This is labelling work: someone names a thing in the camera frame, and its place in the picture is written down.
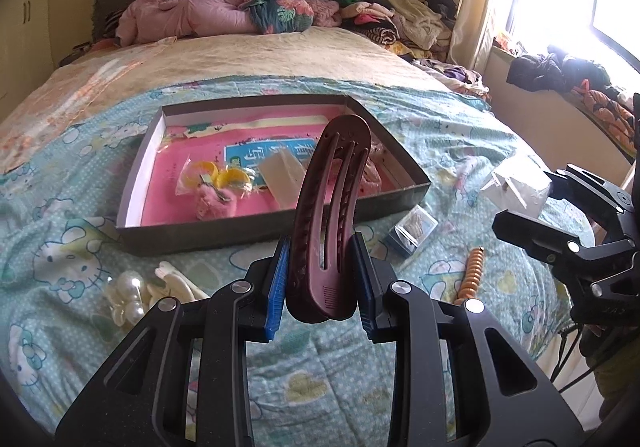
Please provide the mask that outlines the dark red hair clip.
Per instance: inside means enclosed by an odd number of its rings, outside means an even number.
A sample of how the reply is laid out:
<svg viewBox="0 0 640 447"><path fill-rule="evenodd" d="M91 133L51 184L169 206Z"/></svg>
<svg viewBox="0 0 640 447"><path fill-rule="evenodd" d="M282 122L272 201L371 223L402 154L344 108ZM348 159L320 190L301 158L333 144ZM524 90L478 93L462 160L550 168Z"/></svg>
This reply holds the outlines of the dark red hair clip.
<svg viewBox="0 0 640 447"><path fill-rule="evenodd" d="M285 289L288 312L302 323L345 320L354 314L356 295L346 249L370 147L367 122L342 115L326 125L308 163Z"/></svg>

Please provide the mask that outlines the cream built-in wardrobe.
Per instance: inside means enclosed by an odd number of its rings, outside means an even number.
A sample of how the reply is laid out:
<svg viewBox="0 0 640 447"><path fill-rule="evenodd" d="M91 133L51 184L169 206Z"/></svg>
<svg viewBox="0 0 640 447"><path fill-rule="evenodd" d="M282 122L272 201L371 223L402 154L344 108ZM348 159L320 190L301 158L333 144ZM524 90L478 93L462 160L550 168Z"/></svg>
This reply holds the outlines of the cream built-in wardrobe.
<svg viewBox="0 0 640 447"><path fill-rule="evenodd" d="M1 0L1 117L52 74L49 0Z"/></svg>

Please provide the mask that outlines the pink fuzzy hair clip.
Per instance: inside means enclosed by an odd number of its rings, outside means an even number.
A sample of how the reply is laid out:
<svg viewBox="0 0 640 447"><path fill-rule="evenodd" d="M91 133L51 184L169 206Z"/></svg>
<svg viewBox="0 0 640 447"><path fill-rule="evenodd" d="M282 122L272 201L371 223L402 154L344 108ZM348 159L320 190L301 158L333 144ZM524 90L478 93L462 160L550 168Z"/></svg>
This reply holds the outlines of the pink fuzzy hair clip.
<svg viewBox="0 0 640 447"><path fill-rule="evenodd" d="M236 213L238 197L227 188L201 184L195 193L195 215L200 221L230 219Z"/></svg>

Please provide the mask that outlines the dark clothes on windowsill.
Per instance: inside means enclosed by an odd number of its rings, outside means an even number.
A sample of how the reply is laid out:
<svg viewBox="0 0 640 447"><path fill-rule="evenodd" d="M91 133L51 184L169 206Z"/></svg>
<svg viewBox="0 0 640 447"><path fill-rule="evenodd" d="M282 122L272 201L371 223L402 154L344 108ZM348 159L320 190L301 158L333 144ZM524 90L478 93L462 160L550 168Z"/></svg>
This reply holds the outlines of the dark clothes on windowsill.
<svg viewBox="0 0 640 447"><path fill-rule="evenodd" d="M546 54L523 54L512 60L506 83L528 91L570 92L587 80L589 87L617 100L617 89L605 68L592 60L574 57L554 46Z"/></svg>

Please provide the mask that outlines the dark shallow cardboard box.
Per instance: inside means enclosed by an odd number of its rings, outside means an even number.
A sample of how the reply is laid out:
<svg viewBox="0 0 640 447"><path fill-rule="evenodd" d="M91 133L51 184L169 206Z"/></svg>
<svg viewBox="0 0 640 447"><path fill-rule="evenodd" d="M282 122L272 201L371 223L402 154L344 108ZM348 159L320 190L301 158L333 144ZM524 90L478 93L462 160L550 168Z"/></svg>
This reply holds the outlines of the dark shallow cardboard box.
<svg viewBox="0 0 640 447"><path fill-rule="evenodd" d="M139 255L229 247L289 231L323 131L371 135L355 189L355 219L409 210L431 182L409 152L352 96L201 100L158 109L128 175L116 227Z"/></svg>

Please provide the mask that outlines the pink dotted bow hair clip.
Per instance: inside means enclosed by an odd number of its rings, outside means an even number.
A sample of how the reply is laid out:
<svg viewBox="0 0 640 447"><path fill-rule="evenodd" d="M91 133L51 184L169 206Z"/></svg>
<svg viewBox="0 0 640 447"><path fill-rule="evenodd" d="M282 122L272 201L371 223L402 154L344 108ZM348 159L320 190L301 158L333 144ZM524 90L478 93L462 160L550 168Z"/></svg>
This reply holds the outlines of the pink dotted bow hair clip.
<svg viewBox="0 0 640 447"><path fill-rule="evenodd" d="M359 197L374 196L382 192L383 180L376 163L383 160L385 154L386 148L382 143L372 144L358 188Z"/></svg>

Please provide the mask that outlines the white pearl claw clip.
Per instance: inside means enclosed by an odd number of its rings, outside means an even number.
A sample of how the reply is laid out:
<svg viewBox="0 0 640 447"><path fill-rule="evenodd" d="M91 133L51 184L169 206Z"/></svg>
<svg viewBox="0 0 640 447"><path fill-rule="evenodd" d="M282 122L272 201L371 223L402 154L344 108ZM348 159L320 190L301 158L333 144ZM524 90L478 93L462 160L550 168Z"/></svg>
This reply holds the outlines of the white pearl claw clip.
<svg viewBox="0 0 640 447"><path fill-rule="evenodd" d="M160 261L151 280L136 271L123 271L115 277L110 276L102 292L118 328L137 325L141 318L165 297L173 297L180 303L208 298L208 295L186 275L166 261Z"/></svg>

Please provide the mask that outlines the pink floral sheet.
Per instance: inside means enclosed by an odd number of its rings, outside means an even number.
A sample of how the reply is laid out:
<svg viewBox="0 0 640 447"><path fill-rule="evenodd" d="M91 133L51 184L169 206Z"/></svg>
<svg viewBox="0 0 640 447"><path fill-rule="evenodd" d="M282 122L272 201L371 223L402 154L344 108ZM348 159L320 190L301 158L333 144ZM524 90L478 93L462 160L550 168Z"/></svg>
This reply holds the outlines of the pink floral sheet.
<svg viewBox="0 0 640 447"><path fill-rule="evenodd" d="M176 42L169 37L126 48L102 48L56 69L1 122L1 171L27 162L85 115L110 85Z"/></svg>

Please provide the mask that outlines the beige curtain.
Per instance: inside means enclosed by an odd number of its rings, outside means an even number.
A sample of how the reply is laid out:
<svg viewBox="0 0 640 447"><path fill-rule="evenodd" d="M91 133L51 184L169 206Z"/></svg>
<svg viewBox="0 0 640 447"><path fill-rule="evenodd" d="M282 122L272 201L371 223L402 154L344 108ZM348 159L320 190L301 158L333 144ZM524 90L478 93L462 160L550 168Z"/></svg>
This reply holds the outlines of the beige curtain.
<svg viewBox="0 0 640 447"><path fill-rule="evenodd" d="M466 69L485 70L491 47L493 0L460 0L449 45L449 60Z"/></svg>

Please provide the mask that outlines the beige bed sheet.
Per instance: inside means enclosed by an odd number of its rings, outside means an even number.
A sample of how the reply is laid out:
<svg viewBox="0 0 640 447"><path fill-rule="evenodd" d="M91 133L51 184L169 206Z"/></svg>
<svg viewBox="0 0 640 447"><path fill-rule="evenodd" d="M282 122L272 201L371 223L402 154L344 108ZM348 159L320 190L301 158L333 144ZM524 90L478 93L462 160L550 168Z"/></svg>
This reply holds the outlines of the beige bed sheet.
<svg viewBox="0 0 640 447"><path fill-rule="evenodd" d="M340 28L177 39L163 53L110 85L75 123L146 91L231 76L354 80L415 90L445 87L385 48Z"/></svg>

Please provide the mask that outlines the pink quilted jacket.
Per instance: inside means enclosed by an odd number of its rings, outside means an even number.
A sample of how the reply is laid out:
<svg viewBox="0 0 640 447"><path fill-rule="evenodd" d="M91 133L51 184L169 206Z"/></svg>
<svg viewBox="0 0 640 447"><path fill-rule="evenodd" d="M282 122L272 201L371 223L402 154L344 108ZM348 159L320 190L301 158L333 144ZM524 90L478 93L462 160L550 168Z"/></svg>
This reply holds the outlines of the pink quilted jacket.
<svg viewBox="0 0 640 447"><path fill-rule="evenodd" d="M134 0L119 18L115 37L121 46L168 37L210 37L259 33L243 0Z"/></svg>

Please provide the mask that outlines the clear box of rhinestone clips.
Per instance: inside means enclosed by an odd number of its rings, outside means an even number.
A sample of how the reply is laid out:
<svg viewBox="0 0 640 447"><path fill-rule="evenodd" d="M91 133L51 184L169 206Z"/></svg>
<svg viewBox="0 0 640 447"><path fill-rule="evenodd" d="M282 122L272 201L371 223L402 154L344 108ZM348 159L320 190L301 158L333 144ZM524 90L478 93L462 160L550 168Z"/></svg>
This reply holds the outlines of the clear box of rhinestone clips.
<svg viewBox="0 0 640 447"><path fill-rule="evenodd" d="M414 206L386 233L383 242L403 257L412 256L437 227L438 222L421 206Z"/></svg>

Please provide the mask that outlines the pile of mixed clothes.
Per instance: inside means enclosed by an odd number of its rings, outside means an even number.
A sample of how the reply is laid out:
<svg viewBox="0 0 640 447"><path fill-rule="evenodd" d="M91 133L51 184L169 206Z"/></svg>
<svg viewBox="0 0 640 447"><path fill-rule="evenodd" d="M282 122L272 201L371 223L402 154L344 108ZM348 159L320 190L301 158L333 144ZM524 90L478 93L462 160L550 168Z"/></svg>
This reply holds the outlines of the pile of mixed clothes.
<svg viewBox="0 0 640 447"><path fill-rule="evenodd" d="M314 24L358 34L418 67L447 89L489 102L479 72L448 57L457 23L454 0L307 0Z"/></svg>

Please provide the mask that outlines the orange spiral hair clip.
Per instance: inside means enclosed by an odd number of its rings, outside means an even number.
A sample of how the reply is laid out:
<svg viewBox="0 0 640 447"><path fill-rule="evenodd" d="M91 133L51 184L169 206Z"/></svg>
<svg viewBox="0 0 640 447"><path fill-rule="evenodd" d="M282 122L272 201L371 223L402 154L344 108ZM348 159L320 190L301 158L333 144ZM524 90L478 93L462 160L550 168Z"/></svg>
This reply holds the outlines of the orange spiral hair clip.
<svg viewBox="0 0 640 447"><path fill-rule="evenodd" d="M466 260L464 276L454 304L461 305L467 300L476 298L484 273L484 262L485 249L483 247L472 249Z"/></svg>

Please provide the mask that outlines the clear bag with earring card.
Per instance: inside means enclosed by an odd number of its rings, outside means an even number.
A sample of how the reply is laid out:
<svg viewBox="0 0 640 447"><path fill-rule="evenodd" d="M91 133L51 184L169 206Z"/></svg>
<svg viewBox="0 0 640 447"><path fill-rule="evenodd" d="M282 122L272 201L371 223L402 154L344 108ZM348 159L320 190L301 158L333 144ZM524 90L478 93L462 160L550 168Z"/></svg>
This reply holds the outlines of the clear bag with earring card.
<svg viewBox="0 0 640 447"><path fill-rule="evenodd" d="M281 210L296 207L306 170L290 149L273 152L258 164L258 171Z"/></svg>

